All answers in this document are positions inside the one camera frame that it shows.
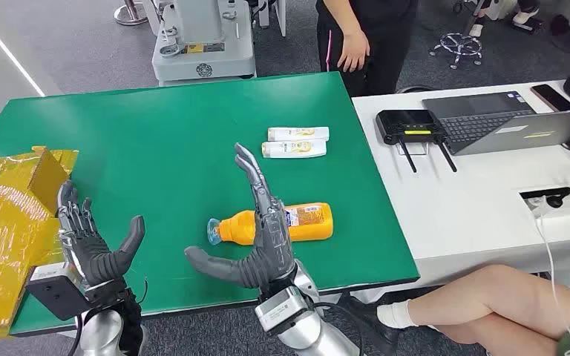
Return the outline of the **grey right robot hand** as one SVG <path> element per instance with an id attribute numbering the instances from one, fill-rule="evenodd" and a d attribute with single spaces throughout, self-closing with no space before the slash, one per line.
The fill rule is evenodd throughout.
<path id="1" fill-rule="evenodd" d="M 249 254 L 240 260 L 208 255 L 197 246 L 185 248 L 192 267 L 210 277 L 247 289 L 268 286 L 295 268 L 284 204 L 272 195 L 255 156 L 235 144 L 235 163 L 246 172 L 255 199 L 255 237 Z"/>

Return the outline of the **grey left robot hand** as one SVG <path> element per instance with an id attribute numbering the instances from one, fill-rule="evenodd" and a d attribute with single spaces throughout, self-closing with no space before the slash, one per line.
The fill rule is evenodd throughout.
<path id="1" fill-rule="evenodd" d="M 77 201 L 77 189 L 68 179 L 57 194 L 59 236 L 89 286 L 119 279 L 129 270 L 145 236 L 141 215 L 131 219 L 130 230 L 120 247 L 112 251 L 100 235 L 91 210 L 92 200 Z"/>

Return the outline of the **person's right hand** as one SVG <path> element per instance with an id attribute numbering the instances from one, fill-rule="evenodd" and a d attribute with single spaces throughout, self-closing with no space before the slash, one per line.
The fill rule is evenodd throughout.
<path id="1" fill-rule="evenodd" d="M 349 30 L 343 34 L 342 51 L 337 67 L 344 73 L 352 73 L 364 67 L 370 55 L 370 45 L 361 29 Z"/>

